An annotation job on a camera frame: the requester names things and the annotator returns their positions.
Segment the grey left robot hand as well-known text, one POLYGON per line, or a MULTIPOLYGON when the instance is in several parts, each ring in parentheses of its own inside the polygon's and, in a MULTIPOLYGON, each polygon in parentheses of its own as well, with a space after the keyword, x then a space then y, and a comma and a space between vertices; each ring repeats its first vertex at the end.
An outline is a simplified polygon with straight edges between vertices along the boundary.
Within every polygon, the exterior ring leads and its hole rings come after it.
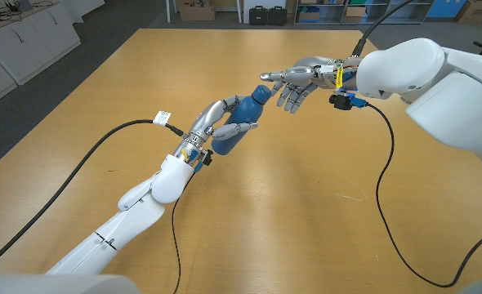
POLYGON ((211 103, 194 121, 185 141, 200 146, 210 136, 215 140, 223 141, 231 139, 241 132, 257 128, 258 123, 256 121, 228 122, 222 127, 213 128, 213 125, 222 119, 225 113, 233 114, 235 110, 241 109, 241 102, 247 98, 247 96, 230 96, 224 100, 211 103))

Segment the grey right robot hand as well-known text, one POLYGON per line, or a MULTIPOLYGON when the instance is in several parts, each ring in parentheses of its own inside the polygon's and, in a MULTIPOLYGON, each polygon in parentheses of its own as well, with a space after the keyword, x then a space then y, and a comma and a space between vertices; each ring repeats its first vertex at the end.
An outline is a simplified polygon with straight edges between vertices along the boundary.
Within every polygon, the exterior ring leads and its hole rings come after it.
POLYGON ((341 60, 309 56, 283 71, 262 73, 260 80, 274 83, 272 95, 284 87, 277 100, 277 106, 284 106, 285 111, 294 114, 306 97, 316 89, 335 87, 335 72, 340 65, 341 60))

